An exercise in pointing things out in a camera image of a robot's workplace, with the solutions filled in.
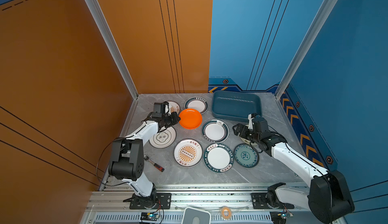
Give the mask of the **green striped rim plate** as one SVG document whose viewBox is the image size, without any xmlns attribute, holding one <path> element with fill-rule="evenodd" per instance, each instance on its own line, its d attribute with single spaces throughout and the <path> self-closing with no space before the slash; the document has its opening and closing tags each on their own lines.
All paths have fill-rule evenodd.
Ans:
<svg viewBox="0 0 388 224">
<path fill-rule="evenodd" d="M 208 120 L 202 127 L 204 138 L 211 143 L 221 143 L 229 136 L 227 124 L 221 120 Z"/>
</svg>

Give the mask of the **teal rim lettered plate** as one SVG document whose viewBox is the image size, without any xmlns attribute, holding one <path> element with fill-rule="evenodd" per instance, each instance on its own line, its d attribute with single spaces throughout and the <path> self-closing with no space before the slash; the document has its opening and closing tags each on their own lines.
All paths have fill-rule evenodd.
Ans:
<svg viewBox="0 0 388 224">
<path fill-rule="evenodd" d="M 234 164 L 232 150 L 221 143 L 209 145 L 203 155 L 205 166 L 216 173 L 229 171 Z"/>
</svg>

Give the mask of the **cream calligraphy plate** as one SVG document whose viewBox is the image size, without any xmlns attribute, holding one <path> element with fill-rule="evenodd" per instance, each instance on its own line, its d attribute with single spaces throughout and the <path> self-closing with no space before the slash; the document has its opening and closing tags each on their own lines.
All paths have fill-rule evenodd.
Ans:
<svg viewBox="0 0 388 224">
<path fill-rule="evenodd" d="M 244 138 L 240 138 L 244 143 L 248 144 L 248 145 L 252 145 L 252 146 L 257 146 L 257 143 L 255 142 L 252 142 L 250 140 L 247 140 L 247 139 L 244 139 Z"/>
</svg>

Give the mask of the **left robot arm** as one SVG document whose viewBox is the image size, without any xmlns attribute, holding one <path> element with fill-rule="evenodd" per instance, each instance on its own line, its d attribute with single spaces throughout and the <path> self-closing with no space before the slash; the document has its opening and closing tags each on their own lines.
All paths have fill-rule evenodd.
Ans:
<svg viewBox="0 0 388 224">
<path fill-rule="evenodd" d="M 144 169 L 144 145 L 162 130 L 180 121 L 176 112 L 171 113 L 168 102 L 155 103 L 154 109 L 133 133 L 112 142 L 108 173 L 123 180 L 133 190 L 138 200 L 156 201 L 155 185 L 148 180 Z"/>
</svg>

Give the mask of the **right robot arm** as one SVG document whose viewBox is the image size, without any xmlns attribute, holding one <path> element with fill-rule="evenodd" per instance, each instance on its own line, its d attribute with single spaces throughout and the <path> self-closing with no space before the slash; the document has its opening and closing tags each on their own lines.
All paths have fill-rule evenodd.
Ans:
<svg viewBox="0 0 388 224">
<path fill-rule="evenodd" d="M 274 184 L 267 189 L 266 203 L 271 208 L 292 204 L 307 209 L 322 223 L 333 221 L 355 210 L 347 181 L 338 170 L 328 170 L 295 151 L 286 138 L 271 131 L 267 120 L 256 114 L 248 116 L 249 124 L 233 126 L 233 133 L 256 143 L 262 152 L 282 162 L 296 173 L 308 186 L 308 190 Z"/>
</svg>

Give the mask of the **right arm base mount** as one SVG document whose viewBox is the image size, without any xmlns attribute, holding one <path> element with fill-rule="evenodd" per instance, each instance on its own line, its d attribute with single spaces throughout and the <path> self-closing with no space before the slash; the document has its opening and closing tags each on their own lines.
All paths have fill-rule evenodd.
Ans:
<svg viewBox="0 0 388 224">
<path fill-rule="evenodd" d="M 294 209 L 295 206 L 282 203 L 277 197 L 270 196 L 269 193 L 251 194 L 253 209 Z"/>
</svg>

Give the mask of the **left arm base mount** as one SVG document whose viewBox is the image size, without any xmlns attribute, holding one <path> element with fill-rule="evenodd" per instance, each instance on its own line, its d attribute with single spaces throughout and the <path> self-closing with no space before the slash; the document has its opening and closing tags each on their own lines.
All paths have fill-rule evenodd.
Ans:
<svg viewBox="0 0 388 224">
<path fill-rule="evenodd" d="M 158 209 L 163 210 L 170 209 L 171 207 L 171 193 L 156 193 L 150 197 L 140 197 L 135 194 L 130 199 L 129 209 L 140 210 L 140 209 Z"/>
</svg>

